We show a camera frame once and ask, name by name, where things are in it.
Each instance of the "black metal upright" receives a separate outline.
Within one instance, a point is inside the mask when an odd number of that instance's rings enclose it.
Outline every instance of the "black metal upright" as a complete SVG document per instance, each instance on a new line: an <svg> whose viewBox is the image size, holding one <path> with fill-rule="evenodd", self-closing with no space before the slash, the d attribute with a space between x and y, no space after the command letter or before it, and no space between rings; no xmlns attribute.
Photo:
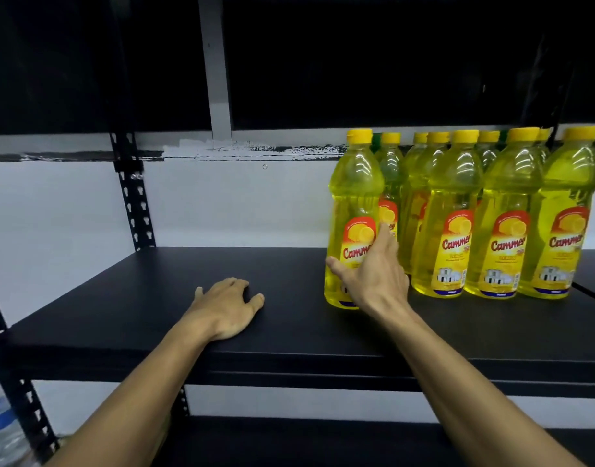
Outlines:
<svg viewBox="0 0 595 467"><path fill-rule="evenodd" d="M551 127L548 146L554 141L576 61L573 39L569 34L548 28L542 35L535 57L527 99L522 111L522 126Z"/></svg>
<svg viewBox="0 0 595 467"><path fill-rule="evenodd" d="M96 79L103 96L131 237L136 251L155 247L155 234L144 187L135 130L136 115L122 36L110 0L82 0L86 38L92 50ZM189 416L184 387L172 407L172 418Z"/></svg>
<svg viewBox="0 0 595 467"><path fill-rule="evenodd" d="M30 380L22 377L15 369L7 350L8 326L0 311L0 385L12 406L25 436L29 440L37 459L48 461L60 444L44 413L40 400Z"/></svg>

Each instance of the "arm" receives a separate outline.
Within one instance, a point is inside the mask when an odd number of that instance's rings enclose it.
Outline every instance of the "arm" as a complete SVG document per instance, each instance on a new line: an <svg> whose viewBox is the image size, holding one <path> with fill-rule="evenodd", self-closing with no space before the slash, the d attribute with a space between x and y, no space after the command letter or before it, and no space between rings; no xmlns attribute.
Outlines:
<svg viewBox="0 0 595 467"><path fill-rule="evenodd" d="M390 334L452 442L473 466L581 467L582 463L434 333L408 304L398 244L379 230L362 266L328 257L351 297Z"/></svg>
<svg viewBox="0 0 595 467"><path fill-rule="evenodd" d="M148 466L172 403L207 343L237 335L261 309L262 294L244 303L247 285L228 278L206 294L198 287L183 318L47 466Z"/></svg>

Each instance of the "yellow bottle cap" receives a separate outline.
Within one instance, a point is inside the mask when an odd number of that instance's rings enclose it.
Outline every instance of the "yellow bottle cap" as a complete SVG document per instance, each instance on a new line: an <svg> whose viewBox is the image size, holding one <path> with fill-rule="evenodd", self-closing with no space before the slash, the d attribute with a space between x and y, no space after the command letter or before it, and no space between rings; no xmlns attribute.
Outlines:
<svg viewBox="0 0 595 467"><path fill-rule="evenodd" d="M449 142L449 131L433 131L428 133L427 142L430 144L446 144Z"/></svg>
<svg viewBox="0 0 595 467"><path fill-rule="evenodd" d="M399 144L401 142L401 133L381 133L382 144Z"/></svg>
<svg viewBox="0 0 595 467"><path fill-rule="evenodd" d="M415 144L426 144L427 143L427 133L414 133L414 143Z"/></svg>
<svg viewBox="0 0 595 467"><path fill-rule="evenodd" d="M509 142L535 142L540 133L538 127L514 127L507 133L507 143Z"/></svg>
<svg viewBox="0 0 595 467"><path fill-rule="evenodd" d="M595 126L568 127L563 140L595 140Z"/></svg>
<svg viewBox="0 0 595 467"><path fill-rule="evenodd" d="M451 142L466 142L473 144L478 138L478 129L458 129L457 131L453 131L453 138L451 139Z"/></svg>
<svg viewBox="0 0 595 467"><path fill-rule="evenodd" d="M500 131L479 131L479 140L477 142L498 142Z"/></svg>
<svg viewBox="0 0 595 467"><path fill-rule="evenodd" d="M542 142L546 142L550 137L550 128L548 129L540 129L540 133L537 135L536 140L540 140Z"/></svg>
<svg viewBox="0 0 595 467"><path fill-rule="evenodd" d="M347 131L348 144L371 144L372 139L372 129L350 129Z"/></svg>

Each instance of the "person's left hand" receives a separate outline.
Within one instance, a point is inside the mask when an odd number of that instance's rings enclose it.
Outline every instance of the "person's left hand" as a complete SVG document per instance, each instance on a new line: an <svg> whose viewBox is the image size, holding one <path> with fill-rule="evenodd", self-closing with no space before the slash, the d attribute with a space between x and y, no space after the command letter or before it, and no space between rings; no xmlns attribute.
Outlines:
<svg viewBox="0 0 595 467"><path fill-rule="evenodd" d="M177 326L195 331L201 325L208 325L205 329L210 331L211 341L236 336L246 329L265 303L262 293L254 295L248 303L243 301L243 291L248 285L246 280L227 278L217 282L206 293L198 287L192 305Z"/></svg>

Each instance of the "shelf surface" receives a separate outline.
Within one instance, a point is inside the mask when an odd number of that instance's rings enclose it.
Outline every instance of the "shelf surface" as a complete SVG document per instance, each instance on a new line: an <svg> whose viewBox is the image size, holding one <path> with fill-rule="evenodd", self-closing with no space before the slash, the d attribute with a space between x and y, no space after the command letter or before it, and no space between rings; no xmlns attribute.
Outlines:
<svg viewBox="0 0 595 467"><path fill-rule="evenodd" d="M548 432L586 466L595 467L595 430ZM153 467L192 465L466 464L439 424L192 417L172 428Z"/></svg>
<svg viewBox="0 0 595 467"><path fill-rule="evenodd" d="M595 250L584 250L581 255L574 283L595 297Z"/></svg>
<svg viewBox="0 0 595 467"><path fill-rule="evenodd" d="M187 382L331 389L420 388L387 335L323 296L319 248L151 248L137 252L12 326L13 357L32 379L121 381L193 299L228 276L265 307L208 345ZM560 301L410 293L425 321L509 395L595 397L595 298Z"/></svg>

